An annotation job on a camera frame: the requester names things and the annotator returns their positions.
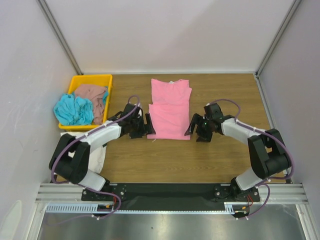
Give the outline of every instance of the crumpled clothing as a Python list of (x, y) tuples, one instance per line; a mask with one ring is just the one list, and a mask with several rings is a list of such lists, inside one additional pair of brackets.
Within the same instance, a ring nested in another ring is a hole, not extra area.
[(93, 122), (96, 125), (103, 123), (105, 104), (104, 98), (106, 98), (107, 88), (104, 86), (98, 86), (94, 84), (81, 84), (75, 91), (76, 97), (83, 99), (89, 99), (93, 104)]
[(89, 99), (63, 94), (54, 106), (53, 112), (64, 126), (90, 125), (94, 119), (93, 108)]

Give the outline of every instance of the yellow basket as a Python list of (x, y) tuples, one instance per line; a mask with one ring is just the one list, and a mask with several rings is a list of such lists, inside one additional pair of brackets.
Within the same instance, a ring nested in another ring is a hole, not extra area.
[[(102, 87), (108, 86), (108, 97), (105, 101), (105, 109), (103, 115), (103, 123), (107, 120), (108, 116), (108, 108), (110, 104), (110, 96), (112, 86), (112, 75), (105, 74), (105, 75), (77, 75), (74, 76), (71, 80), (70, 87), (68, 90), (68, 94), (72, 94), (81, 84), (95, 84)], [(68, 132), (86, 132), (91, 129), (98, 127), (99, 125), (72, 125), (72, 126), (65, 126), (59, 123), (59, 128), (66, 130)]]

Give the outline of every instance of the cable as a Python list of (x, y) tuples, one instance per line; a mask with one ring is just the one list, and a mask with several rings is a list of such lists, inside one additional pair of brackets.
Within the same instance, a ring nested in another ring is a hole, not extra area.
[[(51, 168), (51, 181), (52, 181), (54, 184), (65, 184), (65, 183), (68, 183), (68, 182), (69, 182), (69, 181), (67, 181), (67, 180), (66, 180), (66, 181), (56, 181), (56, 180), (55, 180), (55, 176), (54, 176), (54, 173), (55, 173), (56, 167), (57, 167), (57, 165), (58, 165), (58, 162), (60, 161), (61, 157), (66, 153), (66, 151), (67, 151), (72, 145), (74, 145), (75, 143), (77, 143), (78, 141), (80, 141), (80, 140), (82, 140), (82, 139), (84, 139), (84, 138), (87, 138), (88, 136), (90, 136), (90, 135), (92, 135), (92, 134), (100, 131), (101, 129), (104, 129), (104, 128), (112, 125), (112, 124), (116, 124), (116, 123), (122, 121), (123, 119), (127, 118), (128, 116), (130, 116), (130, 115), (138, 108), (138, 106), (139, 106), (139, 104), (140, 104), (140, 98), (139, 98), (138, 95), (132, 95), (132, 96), (130, 96), (127, 103), (129, 103), (132, 98), (137, 98), (137, 103), (135, 104), (134, 108), (133, 108), (129, 113), (127, 113), (127, 114), (124, 115), (123, 117), (120, 117), (119, 119), (117, 119), (117, 120), (115, 120), (115, 121), (112, 121), (112, 122), (110, 122), (110, 123), (108, 123), (108, 124), (102, 124), (101, 126), (93, 129), (92, 131), (90, 131), (90, 132), (88, 132), (88, 133), (85, 133), (84, 135), (76, 138), (75, 140), (73, 140), (72, 142), (70, 142), (70, 143), (60, 152), (60, 154), (58, 155), (58, 157), (57, 157), (56, 160), (54, 161), (54, 163), (53, 163), (53, 165), (52, 165), (52, 168)], [(99, 219), (105, 219), (105, 218), (111, 216), (112, 214), (114, 214), (117, 210), (119, 210), (119, 208), (120, 208), (120, 206), (121, 206), (121, 198), (120, 198), (118, 195), (116, 195), (116, 194), (114, 194), (114, 193), (110, 193), (110, 192), (96, 191), (96, 190), (91, 189), (91, 188), (89, 188), (89, 187), (85, 187), (85, 186), (83, 186), (83, 185), (81, 185), (81, 184), (78, 184), (78, 185), (79, 185), (80, 187), (83, 187), (83, 188), (88, 189), (88, 190), (91, 191), (91, 192), (94, 192), (94, 193), (97, 193), (97, 194), (103, 194), (103, 195), (113, 196), (114, 198), (117, 198), (117, 199), (118, 199), (118, 202), (119, 202), (119, 203), (118, 203), (118, 206), (117, 206), (113, 211), (111, 211), (110, 213), (108, 213), (107, 215), (102, 216), (102, 217), (96, 217), (97, 220), (99, 220)], [(75, 219), (79, 219), (79, 218), (83, 218), (83, 217), (92, 217), (92, 216), (91, 216), (91, 215), (88, 215), (88, 214), (79, 215), (79, 216), (75, 216), (75, 217), (69, 218), (69, 219), (67, 219), (67, 220), (58, 222), (58, 223), (56, 223), (56, 224), (53, 224), (53, 225), (52, 225), (52, 224), (49, 224), (49, 225), (50, 225), (50, 226), (57, 226), (57, 225), (64, 224), (64, 223), (66, 223), (66, 222), (69, 222), (69, 221), (72, 221), (72, 220), (75, 220)]]
[(248, 200), (248, 207), (251, 207), (254, 204), (254, 200), (250, 195), (246, 196), (246, 199)]
[[(287, 156), (288, 156), (288, 158), (289, 158), (289, 161), (291, 162), (291, 172), (290, 172), (288, 175), (284, 176), (284, 177), (271, 176), (271, 177), (269, 177), (269, 179), (286, 180), (286, 179), (291, 178), (291, 177), (293, 176), (294, 172), (295, 172), (296, 165), (295, 165), (295, 162), (294, 162), (294, 158), (293, 158), (293, 156), (291, 155), (291, 153), (289, 152), (289, 150), (287, 149), (287, 147), (286, 147), (279, 139), (277, 139), (276, 137), (272, 136), (271, 134), (269, 134), (269, 133), (267, 133), (267, 132), (265, 132), (265, 131), (261, 131), (261, 130), (259, 130), (259, 129), (256, 129), (255, 127), (251, 127), (251, 126), (249, 126), (249, 125), (246, 125), (246, 124), (243, 124), (243, 123), (239, 122), (239, 121), (237, 120), (237, 118), (238, 118), (238, 116), (239, 116), (239, 114), (240, 114), (240, 112), (241, 112), (241, 107), (240, 107), (239, 104), (237, 104), (235, 101), (230, 100), (230, 99), (221, 98), (221, 99), (217, 99), (217, 100), (211, 102), (210, 104), (214, 104), (214, 103), (219, 102), (219, 101), (227, 101), (227, 102), (233, 103), (234, 105), (237, 106), (238, 112), (236, 113), (236, 115), (235, 115), (235, 117), (234, 117), (234, 121), (235, 121), (235, 123), (236, 123), (237, 125), (245, 128), (245, 129), (248, 129), (248, 130), (250, 130), (250, 131), (254, 131), (254, 132), (256, 132), (256, 133), (265, 135), (265, 136), (267, 136), (268, 138), (274, 140), (277, 144), (279, 144), (279, 145), (283, 148), (283, 150), (284, 150), (285, 153), (287, 154)], [(266, 181), (266, 179), (262, 180), (262, 181), (259, 182), (256, 186), (260, 186), (260, 185), (263, 184), (265, 181)]]
[(114, 196), (114, 197), (113, 197), (113, 206), (116, 205), (116, 202), (117, 202), (117, 198)]
[(123, 119), (127, 118), (128, 116), (130, 116), (130, 115), (138, 108), (138, 105), (139, 105), (139, 103), (140, 103), (140, 98), (139, 98), (138, 95), (132, 95), (132, 96), (130, 96), (129, 99), (128, 99), (128, 103), (130, 102), (130, 99), (132, 99), (132, 98), (137, 98), (137, 103), (136, 103), (136, 105), (134, 106), (134, 108), (133, 108), (128, 114), (126, 114), (126, 115), (124, 115), (123, 117), (120, 117), (119, 119), (117, 119), (117, 120), (115, 120), (115, 121), (112, 121), (112, 122), (110, 122), (110, 123), (108, 123), (108, 124), (106, 124), (106, 125), (102, 124), (101, 126), (99, 126), (99, 127), (95, 128), (95, 129), (93, 129), (92, 131), (88, 132), (87, 135), (84, 134), (84, 135), (76, 138), (75, 140), (73, 140), (72, 142), (70, 142), (70, 143), (60, 152), (60, 154), (59, 154), (58, 157), (56, 158), (56, 160), (55, 160), (55, 162), (53, 163), (52, 168), (51, 168), (51, 181), (52, 181), (54, 184), (66, 184), (66, 183), (69, 182), (69, 181), (56, 181), (56, 180), (55, 180), (55, 177), (54, 177), (54, 173), (55, 173), (56, 167), (57, 167), (57, 165), (58, 165), (58, 162), (60, 161), (60, 159), (62, 158), (62, 156), (66, 153), (66, 151), (67, 151), (72, 145), (74, 145), (76, 142), (79, 142), (80, 140), (82, 140), (82, 139), (84, 139), (84, 138), (86, 138), (86, 137), (88, 137), (88, 136), (90, 136), (90, 135), (92, 135), (92, 134), (100, 131), (101, 129), (104, 129), (104, 128), (112, 125), (112, 124), (116, 124), (116, 123), (122, 121)]
[(270, 190), (270, 187), (269, 187), (267, 184), (265, 184), (265, 183), (262, 183), (262, 184), (260, 185), (260, 187), (261, 187), (261, 186), (265, 186), (265, 187), (268, 188), (268, 194), (267, 194), (267, 196), (266, 196), (266, 198), (265, 198), (265, 200), (264, 200), (264, 203), (261, 205), (261, 207), (259, 207), (259, 209), (258, 209), (257, 211), (249, 214), (248, 216), (240, 217), (239, 219), (248, 219), (248, 217), (251, 217), (251, 216), (257, 214), (258, 212), (260, 212), (260, 211), (267, 205), (267, 202), (268, 202), (268, 200), (269, 200), (269, 198), (270, 198), (271, 190)]

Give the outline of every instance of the teal garment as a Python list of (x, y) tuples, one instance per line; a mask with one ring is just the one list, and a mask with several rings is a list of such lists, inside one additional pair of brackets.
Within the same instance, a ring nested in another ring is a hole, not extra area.
[(104, 105), (106, 105), (107, 97), (108, 97), (108, 95), (109, 95), (109, 93), (108, 93), (108, 87), (105, 87), (105, 88), (106, 88), (106, 91), (105, 91), (105, 93), (104, 93), (104, 95), (103, 95), (103, 97), (102, 97), (102, 102), (103, 102)]
[(90, 125), (94, 119), (92, 102), (87, 98), (75, 98), (73, 94), (63, 94), (54, 106), (53, 112), (64, 126)]

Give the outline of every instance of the pink t-shirt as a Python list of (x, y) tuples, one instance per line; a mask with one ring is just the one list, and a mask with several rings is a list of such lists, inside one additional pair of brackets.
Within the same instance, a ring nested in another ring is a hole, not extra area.
[(149, 134), (148, 139), (190, 140), (185, 132), (189, 127), (191, 91), (189, 80), (163, 82), (151, 79), (153, 104), (149, 104), (149, 113), (156, 134)]

